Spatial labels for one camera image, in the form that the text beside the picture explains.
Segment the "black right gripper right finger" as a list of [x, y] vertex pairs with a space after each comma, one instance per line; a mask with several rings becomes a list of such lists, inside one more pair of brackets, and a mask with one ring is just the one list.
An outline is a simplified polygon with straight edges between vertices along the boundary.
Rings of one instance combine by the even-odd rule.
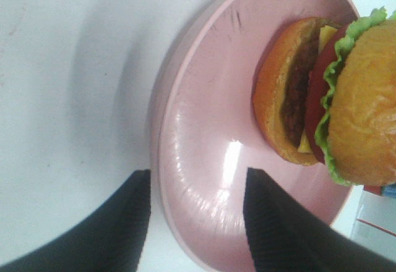
[[334, 231], [262, 169], [247, 169], [243, 217], [256, 271], [395, 271], [394, 261]]

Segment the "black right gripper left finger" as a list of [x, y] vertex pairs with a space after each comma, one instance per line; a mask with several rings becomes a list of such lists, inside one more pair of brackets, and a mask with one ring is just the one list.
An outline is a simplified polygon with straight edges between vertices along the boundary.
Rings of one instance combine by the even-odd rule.
[[151, 214], [151, 172], [134, 171], [90, 216], [1, 271], [137, 271]]

